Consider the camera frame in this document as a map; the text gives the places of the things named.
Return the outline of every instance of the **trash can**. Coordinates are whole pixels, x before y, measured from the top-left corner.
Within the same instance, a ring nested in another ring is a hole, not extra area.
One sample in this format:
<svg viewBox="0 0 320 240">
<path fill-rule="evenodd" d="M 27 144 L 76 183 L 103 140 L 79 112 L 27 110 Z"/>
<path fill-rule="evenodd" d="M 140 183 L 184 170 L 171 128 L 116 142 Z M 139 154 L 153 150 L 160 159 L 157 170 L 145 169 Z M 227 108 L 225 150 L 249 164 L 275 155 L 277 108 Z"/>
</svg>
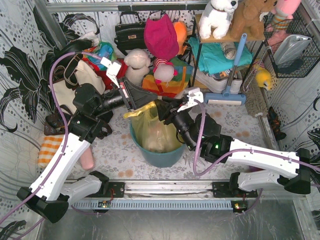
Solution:
<svg viewBox="0 0 320 240">
<path fill-rule="evenodd" d="M 137 142 L 135 131 L 131 123 L 130 123 L 130 133 L 134 143 L 139 147 L 144 159 L 152 166 L 155 166 L 158 168 L 172 167 L 175 163 L 179 161 L 185 149 L 185 145 L 183 144 L 181 147 L 171 152 L 167 152 L 167 153 L 151 152 L 139 145 L 139 143 Z"/>
</svg>

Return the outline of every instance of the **black wire basket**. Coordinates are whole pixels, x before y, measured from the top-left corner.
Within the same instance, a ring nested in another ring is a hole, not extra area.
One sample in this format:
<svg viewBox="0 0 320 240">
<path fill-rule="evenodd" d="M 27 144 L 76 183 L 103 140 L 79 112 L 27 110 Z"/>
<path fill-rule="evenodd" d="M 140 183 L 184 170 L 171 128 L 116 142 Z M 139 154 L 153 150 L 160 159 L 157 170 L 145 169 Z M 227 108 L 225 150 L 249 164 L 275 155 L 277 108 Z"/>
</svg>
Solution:
<svg viewBox="0 0 320 240">
<path fill-rule="evenodd" d="M 306 77 L 320 60 L 320 50 L 313 36 L 306 28 L 306 24 L 298 13 L 293 15 L 292 20 L 284 20 L 277 24 L 272 23 L 273 16 L 273 14 L 269 14 L 265 23 L 264 36 L 266 41 L 264 43 L 266 46 L 271 47 L 268 50 L 268 54 L 276 77 L 279 79 Z M 277 65 L 274 54 L 283 42 L 280 39 L 283 39 L 283 36 L 287 36 L 288 34 L 310 37 L 311 41 L 298 58 Z"/>
</svg>

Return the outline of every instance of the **teal towel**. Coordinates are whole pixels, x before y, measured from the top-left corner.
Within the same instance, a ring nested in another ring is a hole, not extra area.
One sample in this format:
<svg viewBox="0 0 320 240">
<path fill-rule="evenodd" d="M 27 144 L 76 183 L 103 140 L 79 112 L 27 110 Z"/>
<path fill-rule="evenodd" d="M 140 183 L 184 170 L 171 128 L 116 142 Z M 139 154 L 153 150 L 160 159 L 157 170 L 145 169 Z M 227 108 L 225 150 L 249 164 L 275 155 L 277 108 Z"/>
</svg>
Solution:
<svg viewBox="0 0 320 240">
<path fill-rule="evenodd" d="M 194 37 L 190 37 L 189 44 L 192 47 L 194 57 L 198 55 L 199 41 Z M 250 64 L 253 55 L 244 47 L 239 66 Z M 209 74 L 217 74 L 225 70 L 231 69 L 234 66 L 234 60 L 226 59 L 224 52 L 221 49 L 220 43 L 203 43 L 201 55 L 199 59 L 199 70 Z"/>
</svg>

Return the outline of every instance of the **broom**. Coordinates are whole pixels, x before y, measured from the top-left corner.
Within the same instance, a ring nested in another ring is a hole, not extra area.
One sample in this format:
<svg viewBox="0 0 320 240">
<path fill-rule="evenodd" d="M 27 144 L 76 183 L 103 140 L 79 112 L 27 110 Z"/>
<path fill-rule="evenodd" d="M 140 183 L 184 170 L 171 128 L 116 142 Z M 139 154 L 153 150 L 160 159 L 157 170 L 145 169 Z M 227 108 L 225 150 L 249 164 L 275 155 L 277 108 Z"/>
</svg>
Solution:
<svg viewBox="0 0 320 240">
<path fill-rule="evenodd" d="M 250 116 L 258 118 L 264 135 L 263 140 L 268 149 L 273 149 L 271 140 L 267 132 L 267 128 L 263 121 L 263 117 L 268 114 L 268 107 L 260 90 L 260 87 L 255 80 L 251 81 L 250 88 L 246 93 L 245 107 Z"/>
</svg>

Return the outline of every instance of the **magenta cloth bag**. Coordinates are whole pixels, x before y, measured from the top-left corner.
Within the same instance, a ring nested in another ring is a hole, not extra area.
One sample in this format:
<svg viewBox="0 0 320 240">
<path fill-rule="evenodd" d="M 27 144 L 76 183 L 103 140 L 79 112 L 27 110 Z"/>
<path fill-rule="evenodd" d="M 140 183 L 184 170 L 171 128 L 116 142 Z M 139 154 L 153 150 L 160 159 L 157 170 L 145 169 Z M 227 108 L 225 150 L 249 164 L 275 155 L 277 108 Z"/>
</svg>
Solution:
<svg viewBox="0 0 320 240">
<path fill-rule="evenodd" d="M 168 14 L 159 20 L 146 20 L 144 42 L 152 55 L 159 59 L 171 60 L 179 52 L 177 34 Z"/>
</svg>

